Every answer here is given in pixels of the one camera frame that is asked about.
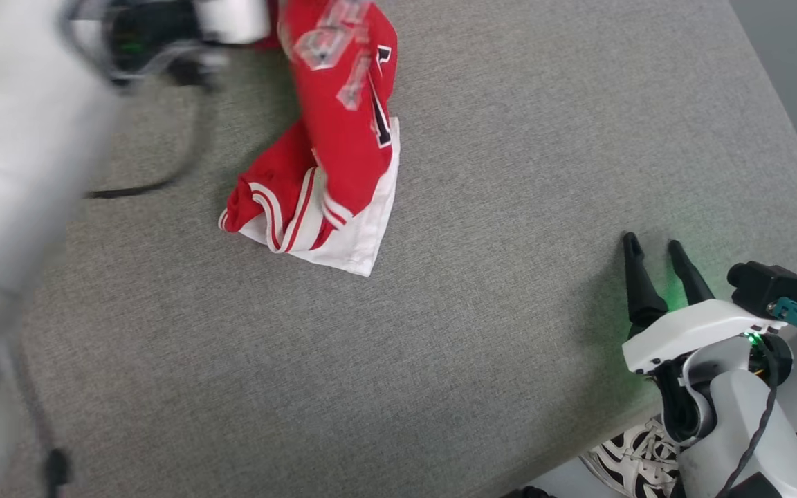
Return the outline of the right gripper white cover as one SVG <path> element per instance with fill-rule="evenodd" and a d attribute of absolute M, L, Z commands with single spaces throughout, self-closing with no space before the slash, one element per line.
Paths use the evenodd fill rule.
<path fill-rule="evenodd" d="M 664 363 L 737 336 L 754 334 L 750 343 L 755 346 L 763 335 L 785 327 L 784 322 L 771 316 L 753 315 L 736 304 L 715 299 L 678 240 L 668 242 L 668 256 L 682 284 L 687 307 L 668 311 L 646 271 L 638 237 L 626 232 L 622 244 L 630 321 L 629 340 L 622 350 L 630 372 L 652 374 Z"/>

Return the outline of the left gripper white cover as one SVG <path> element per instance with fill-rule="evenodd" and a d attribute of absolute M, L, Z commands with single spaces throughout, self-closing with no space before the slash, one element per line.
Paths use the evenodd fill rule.
<path fill-rule="evenodd" d="M 117 89 L 162 73 L 209 85 L 227 46 L 260 42 L 270 23 L 268 1 L 67 1 L 59 16 L 67 44 Z"/>

